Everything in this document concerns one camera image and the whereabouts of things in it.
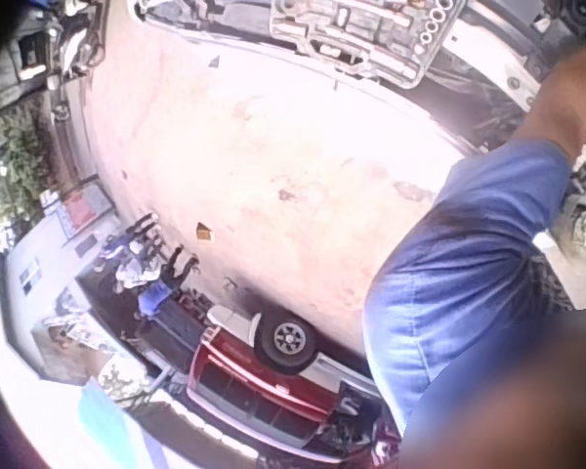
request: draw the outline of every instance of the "concrete ground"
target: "concrete ground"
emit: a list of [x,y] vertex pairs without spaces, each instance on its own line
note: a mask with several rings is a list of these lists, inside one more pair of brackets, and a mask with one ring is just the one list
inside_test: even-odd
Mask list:
[[[111,3],[84,110],[120,213],[158,213],[214,300],[230,303],[229,277],[363,353],[368,286],[458,154],[425,118],[333,77],[191,44]],[[213,240],[196,239],[198,223]]]

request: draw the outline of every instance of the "bush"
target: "bush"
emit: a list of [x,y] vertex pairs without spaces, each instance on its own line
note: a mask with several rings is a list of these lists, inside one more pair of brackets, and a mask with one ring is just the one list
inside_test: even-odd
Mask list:
[[0,115],[1,226],[29,229],[41,212],[41,192],[54,183],[41,132],[34,101]]

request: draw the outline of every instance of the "person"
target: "person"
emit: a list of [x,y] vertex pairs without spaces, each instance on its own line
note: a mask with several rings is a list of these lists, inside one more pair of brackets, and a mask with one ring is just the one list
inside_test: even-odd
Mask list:
[[158,255],[162,246],[163,240],[159,235],[143,245],[137,241],[131,242],[130,249],[133,255],[127,256],[119,264],[115,272],[117,288],[114,291],[120,293],[124,288],[135,288],[159,278],[161,263]]
[[100,251],[99,258],[100,262],[97,262],[96,266],[104,265],[103,260],[113,259],[120,253],[125,252],[133,241],[145,242],[147,233],[155,228],[158,216],[154,213],[148,213],[144,217],[140,218],[135,224],[128,227],[123,234],[120,236],[111,235],[106,239],[106,243]]
[[399,469],[586,469],[586,311],[515,323],[414,408]]
[[419,399],[463,352],[513,323],[573,310],[532,240],[558,217],[585,143],[586,45],[552,70],[510,142],[452,168],[373,280],[365,350],[406,439]]
[[154,317],[158,313],[160,304],[180,290],[193,266],[198,264],[199,261],[197,258],[191,256],[185,264],[182,273],[179,276],[175,276],[174,265],[183,249],[182,246],[179,246],[174,250],[174,253],[169,258],[169,262],[163,267],[160,277],[151,282],[139,294],[139,310],[142,316],[146,318]]

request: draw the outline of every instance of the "hubcap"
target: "hubcap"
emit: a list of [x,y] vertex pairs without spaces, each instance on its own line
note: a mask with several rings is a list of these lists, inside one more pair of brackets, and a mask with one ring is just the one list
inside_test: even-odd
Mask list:
[[299,354],[306,345],[304,329],[294,322],[279,325],[273,333],[275,347],[285,355]]

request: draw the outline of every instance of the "shirt sleeve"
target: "shirt sleeve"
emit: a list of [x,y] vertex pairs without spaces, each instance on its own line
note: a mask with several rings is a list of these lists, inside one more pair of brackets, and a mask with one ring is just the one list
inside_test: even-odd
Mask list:
[[527,261],[569,175],[548,142],[514,141],[459,162],[374,279],[367,356],[400,430],[431,380],[484,334],[544,314]]

